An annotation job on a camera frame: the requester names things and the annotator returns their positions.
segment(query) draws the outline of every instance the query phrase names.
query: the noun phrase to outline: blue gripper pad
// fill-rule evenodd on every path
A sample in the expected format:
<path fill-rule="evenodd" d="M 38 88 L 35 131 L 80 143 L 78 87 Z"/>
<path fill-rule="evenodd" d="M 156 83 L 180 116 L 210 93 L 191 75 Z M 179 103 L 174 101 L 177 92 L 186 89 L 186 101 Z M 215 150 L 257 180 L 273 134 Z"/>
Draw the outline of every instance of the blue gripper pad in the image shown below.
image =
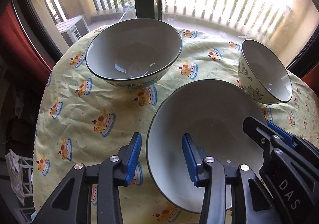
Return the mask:
<path fill-rule="evenodd" d="M 192 153 L 192 150 L 190 148 L 190 145 L 189 145 L 185 135 L 183 136 L 183 138 L 181 140 L 181 147 L 183 149 L 183 153 L 184 153 L 184 157 L 186 160 L 190 180 L 196 186 L 199 182 L 199 177 L 198 177 L 198 173 L 197 173 L 197 166 L 196 166 L 194 155 Z"/>
<path fill-rule="evenodd" d="M 127 163 L 126 178 L 125 178 L 126 185 L 129 185 L 130 182 L 133 180 L 136 165 L 138 163 L 138 157 L 141 151 L 141 147 L 142 147 L 142 136 L 140 133 L 138 133 L 138 137 L 133 147 L 130 159 Z"/>

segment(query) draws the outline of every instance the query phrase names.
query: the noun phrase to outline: floral patterned bowl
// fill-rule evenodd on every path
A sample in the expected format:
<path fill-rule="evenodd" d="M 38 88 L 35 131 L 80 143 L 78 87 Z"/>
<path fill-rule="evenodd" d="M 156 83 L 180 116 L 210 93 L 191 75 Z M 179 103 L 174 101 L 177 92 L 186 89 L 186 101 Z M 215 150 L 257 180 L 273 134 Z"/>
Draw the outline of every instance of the floral patterned bowl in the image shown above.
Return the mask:
<path fill-rule="evenodd" d="M 238 76 L 243 89 L 263 104 L 289 102 L 291 81 L 277 56 L 255 40 L 244 40 L 240 49 Z"/>
<path fill-rule="evenodd" d="M 181 36 L 172 26 L 138 18 L 101 31 L 87 49 L 86 63 L 114 86 L 143 88 L 165 75 L 181 49 Z"/>

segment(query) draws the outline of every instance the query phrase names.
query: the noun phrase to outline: table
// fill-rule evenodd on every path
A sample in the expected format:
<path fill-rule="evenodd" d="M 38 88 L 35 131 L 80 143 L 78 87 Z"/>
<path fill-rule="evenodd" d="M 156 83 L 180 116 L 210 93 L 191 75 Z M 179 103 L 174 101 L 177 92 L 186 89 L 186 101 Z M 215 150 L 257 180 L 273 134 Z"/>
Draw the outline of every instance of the table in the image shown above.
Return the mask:
<path fill-rule="evenodd" d="M 145 103 L 139 89 L 114 87 L 92 75 L 85 53 L 100 27 L 77 41 L 54 67 L 39 111 L 33 159 L 36 211 L 75 163 L 99 164 L 129 143 L 133 132 L 142 134 L 142 150 L 135 177 L 120 187 L 125 224 L 198 222 L 199 215 L 170 204 L 155 187 L 146 163 L 146 136 L 153 115 L 163 100 L 190 81 L 222 79 L 240 85 L 237 61 L 240 45 L 204 32 L 179 29 L 183 50 L 167 74 L 150 87 L 153 99 Z M 185 68 L 193 67 L 194 73 Z M 319 145 L 318 97 L 288 72 L 293 97 L 289 103 L 259 104 L 265 117 L 288 132 Z M 92 223 L 96 223 L 96 189 L 92 191 Z M 230 221 L 230 212 L 226 222 Z"/>

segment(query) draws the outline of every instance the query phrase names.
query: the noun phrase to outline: cake print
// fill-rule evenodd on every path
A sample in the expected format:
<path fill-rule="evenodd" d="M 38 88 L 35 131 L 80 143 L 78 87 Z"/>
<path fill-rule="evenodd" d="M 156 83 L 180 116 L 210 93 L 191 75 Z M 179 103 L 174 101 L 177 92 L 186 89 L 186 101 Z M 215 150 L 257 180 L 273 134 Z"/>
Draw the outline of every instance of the cake print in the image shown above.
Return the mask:
<path fill-rule="evenodd" d="M 293 101 L 295 102 L 295 106 L 297 106 L 297 108 L 299 108 L 298 97 L 295 96 Z"/>
<path fill-rule="evenodd" d="M 240 50 L 240 45 L 239 44 L 237 44 L 237 43 L 234 43 L 234 42 L 232 42 L 232 41 L 229 41 L 228 42 L 229 44 L 230 44 L 230 47 L 231 48 L 234 48 L 234 49 L 236 49 L 236 50 Z"/>
<path fill-rule="evenodd" d="M 61 147 L 59 150 L 59 154 L 61 155 L 62 160 L 72 160 L 72 141 L 64 138 L 61 138 Z"/>
<path fill-rule="evenodd" d="M 52 78 L 52 71 L 49 75 L 49 79 L 47 80 L 47 86 L 49 86 L 51 84 L 51 78 Z"/>
<path fill-rule="evenodd" d="M 192 38 L 195 39 L 197 37 L 197 31 L 192 31 L 192 30 L 181 30 L 180 35 L 187 37 L 187 38 Z"/>
<path fill-rule="evenodd" d="M 92 192 L 91 192 L 91 202 L 94 206 L 97 203 L 97 195 L 98 195 L 98 184 L 92 184 Z"/>
<path fill-rule="evenodd" d="M 143 172 L 140 163 L 138 162 L 135 168 L 134 178 L 130 184 L 140 186 L 143 183 Z"/>
<path fill-rule="evenodd" d="M 198 72 L 198 65 L 195 63 L 189 63 L 185 60 L 185 64 L 182 67 L 178 67 L 181 70 L 182 76 L 187 76 L 190 79 L 195 79 Z"/>
<path fill-rule="evenodd" d="M 307 128 L 307 121 L 306 121 L 306 117 L 303 117 L 303 127 L 306 129 Z"/>
<path fill-rule="evenodd" d="M 87 80 L 82 80 L 80 82 L 79 89 L 77 89 L 75 92 L 78 93 L 79 97 L 83 95 L 89 95 L 92 89 L 92 78 L 88 78 Z"/>
<path fill-rule="evenodd" d="M 217 61 L 217 60 L 224 60 L 223 59 L 223 56 L 221 55 L 221 53 L 215 49 L 215 48 L 212 48 L 210 51 L 209 51 L 209 55 L 208 57 L 211 57 L 213 59 L 213 61 Z"/>
<path fill-rule="evenodd" d="M 50 116 L 52 116 L 53 119 L 56 119 L 59 116 L 62 106 L 63 102 L 59 102 L 59 99 L 57 98 L 54 105 L 50 108 Z"/>
<path fill-rule="evenodd" d="M 239 86 L 241 89 L 244 89 L 244 88 L 242 87 L 242 84 L 241 84 L 241 82 L 239 81 L 239 79 L 237 79 L 236 82 L 237 82 L 238 86 Z"/>
<path fill-rule="evenodd" d="M 266 120 L 269 120 L 272 122 L 273 118 L 272 118 L 272 110 L 271 110 L 270 106 L 266 105 L 266 107 L 262 108 L 262 111 L 264 113 Z"/>
<path fill-rule="evenodd" d="M 106 25 L 102 25 L 102 26 L 98 27 L 97 29 L 95 29 L 95 30 L 94 30 L 94 33 L 101 32 L 101 31 L 103 31 L 105 28 L 106 28 Z"/>
<path fill-rule="evenodd" d="M 133 101 L 138 101 L 140 106 L 144 105 L 156 105 L 157 104 L 157 90 L 156 87 L 151 84 L 148 87 L 141 89 L 138 93 L 138 97 L 135 97 Z"/>
<path fill-rule="evenodd" d="M 75 57 L 70 58 L 71 62 L 70 65 L 74 66 L 75 68 L 78 68 L 85 60 L 85 54 L 77 54 Z"/>
<path fill-rule="evenodd" d="M 166 220 L 167 222 L 172 223 L 178 218 L 180 214 L 181 209 L 167 202 L 166 208 L 161 213 L 154 214 L 153 216 L 157 217 L 157 220 Z"/>
<path fill-rule="evenodd" d="M 296 85 L 296 89 L 297 89 L 297 93 L 301 94 L 301 91 L 300 91 L 300 89 L 299 89 L 299 87 L 297 85 Z"/>
<path fill-rule="evenodd" d="M 289 114 L 289 124 L 290 124 L 292 127 L 295 125 L 295 118 L 294 118 L 292 112 L 290 112 L 290 114 Z"/>
<path fill-rule="evenodd" d="M 93 130 L 102 134 L 103 137 L 107 137 L 113 128 L 114 121 L 115 114 L 108 113 L 106 108 L 103 108 L 101 116 L 92 121 L 95 124 Z"/>
<path fill-rule="evenodd" d="M 38 164 L 38 170 L 41 171 L 43 176 L 46 176 L 49 172 L 50 161 L 48 159 L 45 159 L 44 154 L 42 153 L 42 158 L 40 160 L 37 160 L 36 162 Z"/>

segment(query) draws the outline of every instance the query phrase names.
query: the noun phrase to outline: cloth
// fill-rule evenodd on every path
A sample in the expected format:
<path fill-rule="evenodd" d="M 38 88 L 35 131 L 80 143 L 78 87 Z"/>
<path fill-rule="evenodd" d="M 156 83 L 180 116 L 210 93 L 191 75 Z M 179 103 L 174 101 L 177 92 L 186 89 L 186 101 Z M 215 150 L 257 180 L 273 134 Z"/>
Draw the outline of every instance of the cloth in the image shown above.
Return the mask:
<path fill-rule="evenodd" d="M 24 192 L 20 173 L 19 156 L 9 149 L 9 153 L 5 155 L 5 161 L 7 163 L 11 188 L 22 205 L 24 205 Z"/>
<path fill-rule="evenodd" d="M 146 163 L 147 132 L 159 105 L 178 87 L 201 79 L 240 85 L 240 45 L 204 32 L 177 29 L 183 50 L 166 75 L 150 87 L 154 98 L 146 102 L 146 90 L 114 87 L 87 69 L 86 50 L 103 28 L 76 42 L 48 79 L 34 148 L 35 209 L 40 210 L 74 164 L 99 164 L 128 144 L 134 132 L 140 132 L 143 142 L 136 175 L 129 187 L 119 187 L 124 223 L 198 222 L 199 215 L 176 208 L 154 185 Z M 318 98 L 302 80 L 292 73 L 289 76 L 293 87 L 291 101 L 260 107 L 268 120 L 318 146 Z M 92 223 L 96 223 L 96 191 L 97 186 L 93 185 Z M 229 212 L 226 220 L 230 221 Z"/>
<path fill-rule="evenodd" d="M 13 66 L 22 68 L 25 74 L 38 81 L 43 87 L 53 66 L 45 61 L 33 47 L 23 33 L 11 2 L 0 16 L 0 43 L 5 49 L 0 49 L 0 54 Z"/>

